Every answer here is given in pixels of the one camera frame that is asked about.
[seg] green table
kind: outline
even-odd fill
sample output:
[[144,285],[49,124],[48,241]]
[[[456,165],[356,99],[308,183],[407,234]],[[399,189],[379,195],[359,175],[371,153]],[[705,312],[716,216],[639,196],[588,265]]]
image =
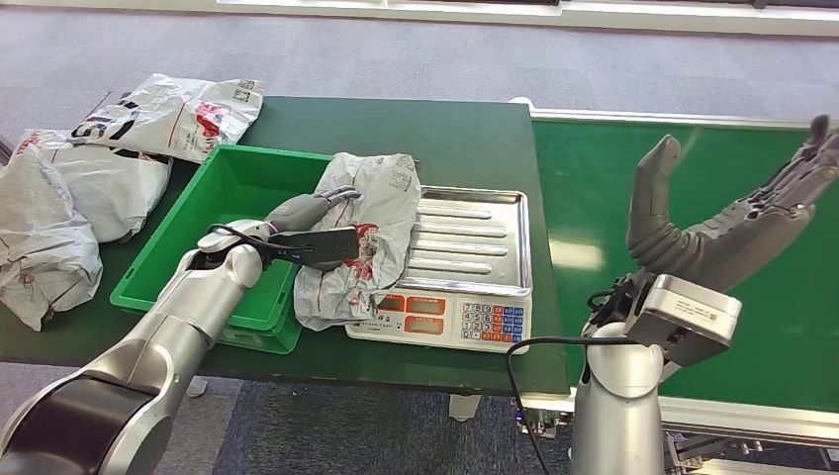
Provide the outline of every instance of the green table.
[[[523,191],[529,198],[535,287],[532,332],[557,334],[562,329],[532,134],[527,109],[521,105],[272,97],[241,143],[322,153],[407,152],[419,160],[419,177],[425,184]],[[101,246],[105,273],[93,301],[58,315],[41,333],[30,331],[5,309],[0,311],[0,360],[79,365],[122,337],[137,316],[111,306],[108,296],[195,168],[176,163],[168,190],[143,231],[126,244]],[[517,356],[515,366],[525,391],[569,391],[561,347],[535,347]],[[304,332],[286,356],[219,345],[205,359],[202,372],[459,394],[510,393],[501,355],[355,340],[343,329]]]
[[[589,294],[635,267],[624,244],[634,168],[664,134],[682,143],[670,179],[671,219],[681,227],[763,183],[807,136],[801,124],[618,114],[538,117],[533,129],[539,177],[567,334],[577,333],[588,317]],[[839,413],[839,311],[833,300],[839,290],[838,220],[834,186],[798,240],[730,291],[743,303],[731,349],[679,371],[661,394]],[[581,354],[571,348],[568,355],[576,381]]]

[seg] green crate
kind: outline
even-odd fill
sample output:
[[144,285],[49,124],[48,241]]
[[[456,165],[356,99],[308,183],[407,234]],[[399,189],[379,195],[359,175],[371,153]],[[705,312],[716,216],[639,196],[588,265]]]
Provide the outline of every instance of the green crate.
[[[311,193],[330,160],[316,153],[215,147],[114,288],[111,303],[146,312],[209,225],[264,219],[283,201]],[[298,268],[275,260],[233,309],[219,342],[280,354],[294,349],[300,325],[292,312],[291,288]]]

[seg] black cable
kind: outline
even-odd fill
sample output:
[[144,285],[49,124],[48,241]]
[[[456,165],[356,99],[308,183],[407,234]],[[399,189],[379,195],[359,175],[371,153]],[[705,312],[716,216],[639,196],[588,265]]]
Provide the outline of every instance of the black cable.
[[614,291],[613,290],[603,290],[602,292],[595,292],[594,294],[589,296],[589,300],[586,301],[586,305],[588,305],[589,308],[592,309],[592,312],[596,312],[596,311],[601,309],[603,304],[596,304],[595,299],[597,299],[598,297],[607,297],[607,296],[611,295],[612,292],[614,292]]
[[253,247],[255,247],[257,249],[263,249],[263,250],[271,249],[271,250],[283,250],[283,251],[285,251],[285,250],[310,250],[311,249],[311,247],[307,246],[307,245],[283,245],[283,244],[275,244],[273,242],[266,242],[264,240],[257,239],[256,237],[248,236],[245,233],[242,233],[241,231],[235,230],[235,229],[231,228],[230,226],[225,226],[225,225],[210,225],[210,227],[207,228],[207,233],[211,233],[215,230],[227,231],[228,233],[236,236],[237,238],[240,238],[245,243],[248,243],[248,244],[252,245]]
[[515,384],[515,377],[513,376],[513,352],[517,349],[530,346],[532,344],[541,343],[562,343],[562,344],[601,344],[601,345],[615,345],[615,344],[638,344],[637,342],[624,337],[619,338],[591,338],[586,336],[539,336],[536,338],[528,338],[519,341],[507,350],[507,375],[510,377],[510,386],[513,388],[513,395],[515,396],[515,403],[518,405],[518,411],[521,413],[521,420],[524,421],[524,426],[527,428],[527,434],[530,435],[530,442],[533,444],[533,450],[536,452],[536,458],[539,459],[539,464],[542,470],[547,475],[551,475],[545,459],[542,456],[542,451],[539,450],[539,444],[536,441],[536,434],[534,427],[530,426],[527,420],[527,415],[524,412],[524,403],[521,401],[521,393],[518,391],[518,385]]

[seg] crumpled plastic bag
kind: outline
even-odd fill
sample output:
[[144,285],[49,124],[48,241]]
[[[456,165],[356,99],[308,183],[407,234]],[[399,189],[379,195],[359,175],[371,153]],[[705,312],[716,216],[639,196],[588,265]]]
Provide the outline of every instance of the crumpled plastic bag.
[[137,234],[166,190],[171,158],[98,145],[73,146],[70,131],[29,130],[17,147],[36,147],[64,179],[73,205],[99,242]]
[[320,331],[372,319],[387,289],[402,275],[420,204],[420,180],[410,155],[339,153],[316,192],[352,185],[363,196],[326,213],[312,231],[354,226],[358,258],[323,272],[302,267],[294,281],[294,311],[304,327]]
[[262,108],[262,81],[211,82],[154,73],[117,104],[72,131],[94,143],[201,163],[214,146],[236,143]]
[[93,298],[99,245],[61,174],[36,147],[0,166],[0,302],[35,331]]

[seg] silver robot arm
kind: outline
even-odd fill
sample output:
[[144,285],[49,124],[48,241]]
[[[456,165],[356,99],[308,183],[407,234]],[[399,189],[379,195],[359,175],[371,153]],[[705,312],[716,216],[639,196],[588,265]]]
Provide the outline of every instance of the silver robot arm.
[[740,302],[721,292],[780,254],[839,177],[839,130],[815,118],[792,159],[713,218],[677,229],[667,178],[679,143],[666,136],[638,163],[626,244],[638,270],[615,281],[583,336],[640,344],[586,347],[575,399],[575,475],[664,472],[658,385],[678,368],[728,348]]
[[266,221],[213,226],[122,340],[18,409],[0,432],[0,475],[151,473],[199,363],[263,268],[276,258],[315,264],[357,255],[353,228],[303,231],[358,196],[303,195]]

